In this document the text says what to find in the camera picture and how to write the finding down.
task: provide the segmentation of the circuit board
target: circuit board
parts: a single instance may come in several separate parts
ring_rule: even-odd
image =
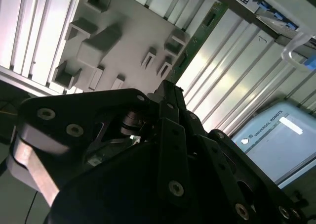
[[[228,9],[228,5],[216,2],[209,10],[202,23],[198,27],[197,31],[189,40],[187,46],[178,57],[173,69],[167,76],[167,80],[176,83],[184,71],[187,69],[197,52],[205,43],[208,36],[213,32],[218,22],[222,19],[223,15]]]

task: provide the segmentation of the black cable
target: black cable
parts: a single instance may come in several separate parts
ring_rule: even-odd
[[[33,203],[34,203],[34,200],[35,200],[35,198],[36,198],[37,193],[38,193],[38,191],[36,191],[35,194],[34,194],[34,197],[33,197],[33,200],[32,200],[32,202],[31,202],[31,205],[30,205],[30,207],[29,207],[28,213],[27,213],[27,215],[26,215],[26,217],[25,217],[24,224],[27,224],[27,221],[28,221],[28,218],[29,218],[29,214],[30,214],[30,211],[31,211],[31,209],[32,209],[32,206],[33,206]]]

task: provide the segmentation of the screw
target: screw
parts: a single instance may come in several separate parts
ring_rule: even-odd
[[[83,128],[80,127],[78,124],[69,124],[66,127],[66,132],[70,136],[78,137],[78,136],[81,136],[83,134]]]
[[[169,191],[177,197],[181,197],[184,194],[184,189],[182,185],[175,180],[169,182]]]
[[[196,116],[195,114],[193,114],[193,113],[190,114],[190,117],[191,117],[192,119],[194,119],[194,120],[197,119],[197,116]]]
[[[294,216],[296,216],[298,219],[301,219],[301,216],[298,214],[298,212],[295,209],[291,208],[291,211],[292,213],[294,213]]]
[[[41,119],[44,119],[44,120],[51,120],[51,119],[55,118],[56,114],[51,109],[42,108],[42,109],[38,110],[37,116]]]
[[[220,139],[224,139],[225,138],[223,134],[221,134],[221,133],[217,133],[217,134],[220,137]]]
[[[286,219],[290,219],[290,215],[289,215],[289,213],[286,211],[286,209],[284,207],[279,206],[278,210],[280,211],[282,216],[284,216]]]
[[[171,109],[174,108],[172,104],[167,103],[167,105],[168,105]]]
[[[242,219],[244,219],[245,221],[249,220],[249,213],[247,211],[247,209],[240,203],[237,203],[235,205],[235,209],[238,213],[239,216],[241,216]]]
[[[141,95],[138,95],[137,98],[138,98],[139,100],[141,100],[141,101],[144,101],[144,100],[145,100],[145,98],[144,98],[143,96],[141,96]]]

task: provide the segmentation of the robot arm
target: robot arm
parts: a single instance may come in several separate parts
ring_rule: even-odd
[[[24,173],[8,168],[43,194],[49,224],[306,223],[227,135],[205,132],[180,88],[163,81],[154,96],[125,89],[22,104],[8,160]],[[110,145],[117,151],[104,158]]]

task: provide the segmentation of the blue connector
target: blue connector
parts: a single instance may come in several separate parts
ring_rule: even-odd
[[[259,3],[258,5],[260,8],[262,8],[264,10],[268,10],[268,6],[266,6],[264,3]]]
[[[279,20],[283,20],[283,19],[284,19],[284,16],[281,15],[280,13],[278,13],[278,12],[276,12],[276,13],[274,14],[274,16],[275,16],[277,19],[279,19]]]
[[[311,69],[312,71],[316,69],[316,55],[313,55],[309,59],[307,59],[304,63],[307,68]]]
[[[287,23],[286,24],[288,28],[290,28],[291,30],[297,30],[297,26],[293,25],[292,23]]]

